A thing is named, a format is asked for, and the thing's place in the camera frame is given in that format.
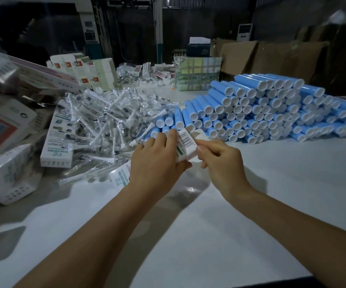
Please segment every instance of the person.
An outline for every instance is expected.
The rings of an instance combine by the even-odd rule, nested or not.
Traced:
[[[138,145],[130,183],[91,220],[31,270],[15,287],[102,287],[116,258],[145,214],[192,166],[176,163],[178,134],[160,133]],[[255,190],[241,152],[220,140],[196,141],[225,200],[283,245],[320,282],[346,288],[346,231],[301,213]]]

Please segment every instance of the large open carton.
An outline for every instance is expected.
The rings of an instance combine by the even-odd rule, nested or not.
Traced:
[[[223,58],[221,72],[226,74],[225,79],[232,80],[233,76],[244,73],[272,73],[302,78],[308,83],[327,45],[326,42],[236,42],[217,38],[211,55]]]

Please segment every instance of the white table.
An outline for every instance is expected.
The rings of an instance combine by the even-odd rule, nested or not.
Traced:
[[[197,92],[163,90],[175,101]],[[346,139],[292,139],[240,148],[257,189],[346,230]],[[233,209],[198,159],[146,215],[119,256],[107,287],[238,287],[310,275],[279,243]],[[0,206],[0,288],[11,287],[116,194],[108,182],[43,187]],[[189,188],[198,192],[188,193]]]

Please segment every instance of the forearm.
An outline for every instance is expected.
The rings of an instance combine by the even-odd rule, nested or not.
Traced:
[[[156,199],[127,186],[46,257],[20,287],[101,287],[123,246]]]
[[[346,287],[346,231],[256,190],[229,200],[328,287]]]

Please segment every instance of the person's right hand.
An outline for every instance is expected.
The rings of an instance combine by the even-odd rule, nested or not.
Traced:
[[[221,140],[196,140],[201,168],[208,167],[210,179],[222,196],[229,201],[233,195],[248,194],[253,187],[248,182],[239,149]]]

